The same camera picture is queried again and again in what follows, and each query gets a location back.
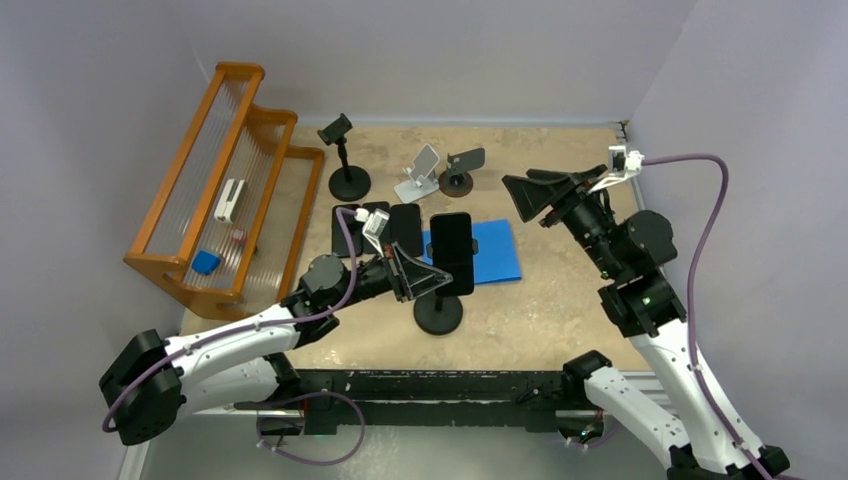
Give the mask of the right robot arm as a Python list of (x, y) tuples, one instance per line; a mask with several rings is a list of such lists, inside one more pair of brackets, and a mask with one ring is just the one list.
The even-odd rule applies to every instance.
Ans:
[(697, 345), (678, 295), (662, 272), (677, 251), (662, 215), (640, 210), (617, 221), (602, 201), (605, 169), (531, 169), (503, 184), (523, 221), (563, 225), (605, 284), (602, 308), (651, 367), (670, 407), (631, 385), (598, 351), (563, 367), (561, 392), (576, 407), (612, 415), (663, 465), (670, 479), (765, 479), (789, 469), (786, 453), (763, 443), (739, 417)]

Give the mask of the tall black phone stand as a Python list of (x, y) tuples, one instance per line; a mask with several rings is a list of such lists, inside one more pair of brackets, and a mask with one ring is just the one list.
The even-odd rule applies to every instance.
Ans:
[[(474, 255), (478, 253), (474, 239)], [(444, 336), (455, 331), (462, 322), (464, 308), (462, 296), (439, 297), (434, 293), (424, 295), (415, 301), (413, 315), (416, 324), (424, 332), (434, 336)]]

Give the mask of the black smartphone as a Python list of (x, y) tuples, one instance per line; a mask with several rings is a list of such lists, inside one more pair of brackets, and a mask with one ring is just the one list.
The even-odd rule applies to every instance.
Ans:
[(386, 201), (365, 203), (368, 216), (362, 226), (364, 252), (383, 255), (383, 247), (390, 239), (390, 204)]

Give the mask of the black round-base phone stand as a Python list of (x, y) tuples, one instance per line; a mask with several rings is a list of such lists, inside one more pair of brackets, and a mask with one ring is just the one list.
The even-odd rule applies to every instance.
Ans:
[(317, 131), (317, 135), (326, 146), (336, 146), (341, 166), (331, 174), (328, 187), (334, 198), (345, 202), (364, 198), (371, 188), (368, 172), (349, 163), (346, 135), (352, 128), (350, 119), (344, 113), (340, 113), (329, 125)]

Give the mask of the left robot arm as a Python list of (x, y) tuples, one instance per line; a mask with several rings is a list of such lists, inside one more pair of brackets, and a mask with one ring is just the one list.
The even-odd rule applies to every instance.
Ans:
[(266, 401), (287, 408), (297, 399), (298, 382), (274, 367), (272, 357), (328, 335), (343, 308), (385, 293), (413, 301), (454, 278), (396, 243), (352, 265), (326, 254), (311, 261), (292, 294), (258, 314), (193, 335), (138, 333), (98, 382), (108, 406), (102, 429), (131, 446), (209, 407)]

